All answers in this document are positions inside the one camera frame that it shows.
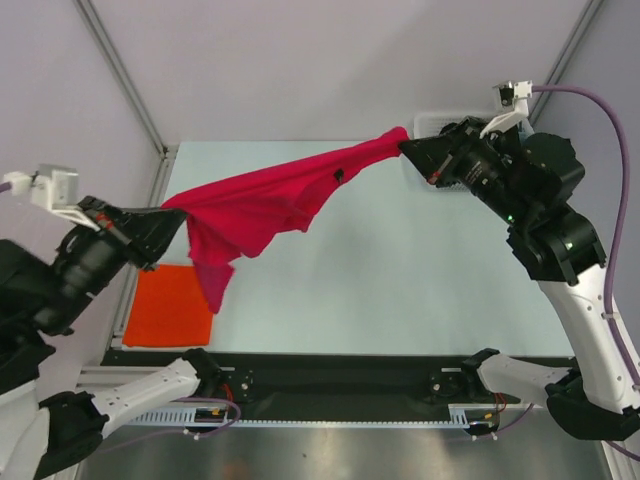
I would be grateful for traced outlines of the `red t shirt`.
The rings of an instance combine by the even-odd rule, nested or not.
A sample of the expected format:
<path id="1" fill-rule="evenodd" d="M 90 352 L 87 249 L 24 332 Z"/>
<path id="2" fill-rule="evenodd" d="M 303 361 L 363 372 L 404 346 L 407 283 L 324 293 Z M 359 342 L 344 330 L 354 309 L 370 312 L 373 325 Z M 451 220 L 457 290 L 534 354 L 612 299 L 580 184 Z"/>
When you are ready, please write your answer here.
<path id="1" fill-rule="evenodd" d="M 163 209 L 186 213 L 189 258 L 208 304 L 220 311 L 240 257 L 259 256 L 279 233 L 306 232 L 340 187 L 363 169 L 401 154 L 405 128 L 280 165 L 233 176 L 178 193 Z"/>

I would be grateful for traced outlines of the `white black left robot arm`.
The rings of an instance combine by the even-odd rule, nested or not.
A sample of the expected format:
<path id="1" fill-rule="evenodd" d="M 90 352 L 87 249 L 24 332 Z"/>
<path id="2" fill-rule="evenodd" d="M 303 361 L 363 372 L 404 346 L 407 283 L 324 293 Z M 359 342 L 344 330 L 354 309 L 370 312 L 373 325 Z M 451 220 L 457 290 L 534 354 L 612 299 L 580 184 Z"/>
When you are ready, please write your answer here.
<path id="1" fill-rule="evenodd" d="M 156 268 L 186 212 L 121 209 L 87 196 L 71 206 L 73 228 L 47 263 L 13 240 L 1 242 L 1 476 L 45 479 L 97 450 L 116 429 L 174 400 L 207 400 L 220 370 L 201 348 L 168 366 L 99 393 L 71 390 L 39 399 L 50 342 L 73 324 L 120 271 Z"/>

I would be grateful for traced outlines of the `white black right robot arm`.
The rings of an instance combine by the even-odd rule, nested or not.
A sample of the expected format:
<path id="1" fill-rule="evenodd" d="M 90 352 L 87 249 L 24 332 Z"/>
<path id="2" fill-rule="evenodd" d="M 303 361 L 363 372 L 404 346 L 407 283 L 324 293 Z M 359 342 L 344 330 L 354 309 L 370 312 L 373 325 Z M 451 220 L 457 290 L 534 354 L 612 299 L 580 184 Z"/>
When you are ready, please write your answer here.
<path id="1" fill-rule="evenodd" d="M 575 363 L 548 367 L 484 349 L 468 358 L 463 393 L 506 394 L 546 408 L 579 440 L 623 441 L 639 429 L 638 356 L 605 310 L 606 254 L 592 223 L 569 204 L 585 170 L 568 139 L 516 128 L 485 132 L 468 117 L 400 151 L 437 188 L 464 186 L 507 226 L 507 242 L 555 310 Z"/>

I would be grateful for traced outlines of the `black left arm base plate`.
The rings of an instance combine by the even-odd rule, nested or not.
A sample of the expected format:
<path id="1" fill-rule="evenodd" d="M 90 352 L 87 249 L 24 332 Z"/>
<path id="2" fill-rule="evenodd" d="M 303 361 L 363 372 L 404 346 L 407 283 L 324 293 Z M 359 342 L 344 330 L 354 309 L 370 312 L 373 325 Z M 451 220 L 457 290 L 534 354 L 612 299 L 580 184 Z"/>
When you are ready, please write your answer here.
<path id="1" fill-rule="evenodd" d="M 254 371 L 247 368 L 221 368 L 198 388 L 196 396 L 248 403 L 254 397 Z"/>

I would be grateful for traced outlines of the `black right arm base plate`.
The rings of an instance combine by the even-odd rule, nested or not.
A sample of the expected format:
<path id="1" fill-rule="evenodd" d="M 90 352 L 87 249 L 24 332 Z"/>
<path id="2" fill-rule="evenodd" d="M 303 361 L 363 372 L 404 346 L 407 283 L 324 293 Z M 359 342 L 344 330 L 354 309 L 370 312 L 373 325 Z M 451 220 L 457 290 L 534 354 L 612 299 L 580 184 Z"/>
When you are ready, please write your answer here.
<path id="1" fill-rule="evenodd" d="M 429 398 L 433 401 L 477 403 L 485 396 L 478 375 L 461 368 L 433 370 L 427 386 Z"/>

